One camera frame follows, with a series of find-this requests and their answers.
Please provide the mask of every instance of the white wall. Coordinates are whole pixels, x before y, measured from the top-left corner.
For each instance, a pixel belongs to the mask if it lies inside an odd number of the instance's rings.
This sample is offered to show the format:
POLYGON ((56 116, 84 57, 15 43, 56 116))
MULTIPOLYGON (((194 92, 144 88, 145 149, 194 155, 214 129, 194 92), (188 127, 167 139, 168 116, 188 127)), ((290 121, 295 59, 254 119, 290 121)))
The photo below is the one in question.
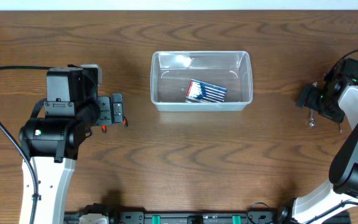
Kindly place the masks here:
POLYGON ((0 0, 0 10, 358 9, 358 0, 0 0))

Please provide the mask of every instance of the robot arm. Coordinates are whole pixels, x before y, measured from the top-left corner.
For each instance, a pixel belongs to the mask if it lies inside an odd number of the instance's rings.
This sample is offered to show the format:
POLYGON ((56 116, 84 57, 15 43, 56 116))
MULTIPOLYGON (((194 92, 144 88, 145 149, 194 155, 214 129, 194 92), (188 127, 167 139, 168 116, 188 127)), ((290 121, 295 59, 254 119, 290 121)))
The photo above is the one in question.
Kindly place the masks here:
MULTIPOLYGON (((122 95, 98 96, 101 69, 97 65, 51 68, 47 73, 47 99, 34 107, 20 131, 22 148, 38 179, 34 223, 63 223, 68 186, 75 170, 78 148, 92 135, 93 126, 125 121, 122 95), (41 107, 45 118, 37 118, 41 107)), ((34 187, 23 164, 24 193, 20 224, 30 222, 34 187)))
POLYGON ((339 204, 358 202, 358 72, 355 72, 358 68, 354 69, 357 65, 358 61, 353 59, 340 61, 328 75, 323 90, 309 86, 307 94, 303 93, 301 97, 305 106, 314 107, 319 114, 333 121, 340 123, 346 115, 353 131, 331 164, 329 180, 310 194, 296 198, 283 207, 279 212, 280 222, 320 224, 356 206, 346 204, 337 207, 339 204))
MULTIPOLYGON (((348 86, 344 90, 343 94, 341 95, 338 104, 339 107, 345 112, 351 124, 351 128, 355 129, 358 124, 358 86, 348 86)), ((349 137, 348 141, 358 142, 358 139, 349 137)), ((345 202, 345 201, 358 202, 358 193, 351 194, 347 190, 340 191, 339 190, 340 187, 336 187, 336 186, 349 185, 349 184, 344 184, 344 182, 346 181, 347 178, 350 178, 352 174, 355 175, 355 173, 351 172, 351 170, 354 169, 354 164, 358 164, 358 147, 357 146, 356 147, 350 146, 350 147, 354 148, 354 151, 351 152, 352 154, 350 156, 353 156, 354 157, 353 159, 357 161, 350 161, 352 163, 350 164, 351 166, 348 165, 343 169, 341 166, 343 166, 346 163, 349 164, 350 159, 347 160, 346 157, 349 156, 350 152, 344 152, 344 150, 340 151, 336 156, 336 158, 334 159, 333 164, 331 165, 330 180, 324 182, 322 185, 320 185, 317 189, 312 191, 310 194, 304 197, 297 198, 293 202, 293 207, 291 211, 292 218, 294 218, 297 222, 306 223, 312 220, 315 216, 323 214, 324 212, 335 207, 341 202, 345 202)), ((328 218, 334 216, 335 214, 351 207, 355 207, 355 205, 345 205, 312 223, 320 224, 325 220, 327 220, 328 218)))

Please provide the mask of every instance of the plastic bin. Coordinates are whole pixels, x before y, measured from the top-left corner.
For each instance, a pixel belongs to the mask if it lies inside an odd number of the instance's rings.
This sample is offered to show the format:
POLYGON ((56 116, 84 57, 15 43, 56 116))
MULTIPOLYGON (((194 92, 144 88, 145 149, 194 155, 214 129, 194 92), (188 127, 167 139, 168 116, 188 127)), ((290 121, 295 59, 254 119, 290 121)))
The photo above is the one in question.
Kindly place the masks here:
POLYGON ((252 101, 252 70, 245 51, 156 52, 151 99, 159 111, 240 111, 252 101), (192 79, 227 89, 223 103, 188 103, 192 79))

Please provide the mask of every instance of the wooden table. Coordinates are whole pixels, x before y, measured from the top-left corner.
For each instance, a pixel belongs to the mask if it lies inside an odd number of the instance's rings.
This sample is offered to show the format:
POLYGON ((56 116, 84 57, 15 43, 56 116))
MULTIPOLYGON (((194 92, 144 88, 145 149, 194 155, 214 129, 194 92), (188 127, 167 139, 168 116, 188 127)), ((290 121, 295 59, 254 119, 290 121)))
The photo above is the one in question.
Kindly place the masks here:
MULTIPOLYGON (((124 95, 129 128, 94 129, 81 145, 67 211, 94 202, 245 210, 308 194, 351 130, 320 116, 309 128, 295 101, 357 48, 357 11, 0 12, 0 65, 98 63, 100 94, 124 95), (248 51, 253 102, 241 112, 159 113, 150 100, 158 50, 248 51)), ((45 74, 0 72, 0 120, 13 135, 45 98, 45 74)), ((0 131, 0 223, 18 222, 21 162, 0 131)), ((358 223, 358 208, 351 215, 358 223)))

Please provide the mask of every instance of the small box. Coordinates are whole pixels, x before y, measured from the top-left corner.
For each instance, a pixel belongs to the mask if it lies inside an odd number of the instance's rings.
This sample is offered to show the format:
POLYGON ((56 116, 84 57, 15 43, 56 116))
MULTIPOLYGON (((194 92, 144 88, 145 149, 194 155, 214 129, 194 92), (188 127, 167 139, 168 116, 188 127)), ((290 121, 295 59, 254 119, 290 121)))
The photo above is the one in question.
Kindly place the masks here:
POLYGON ((252 101, 252 70, 245 51, 156 52, 150 75, 151 100, 159 111, 240 111, 252 101), (224 101, 189 103, 192 80, 226 89, 224 101))
POLYGON ((227 89, 198 80, 191 80, 186 93, 188 102, 223 103, 227 89))

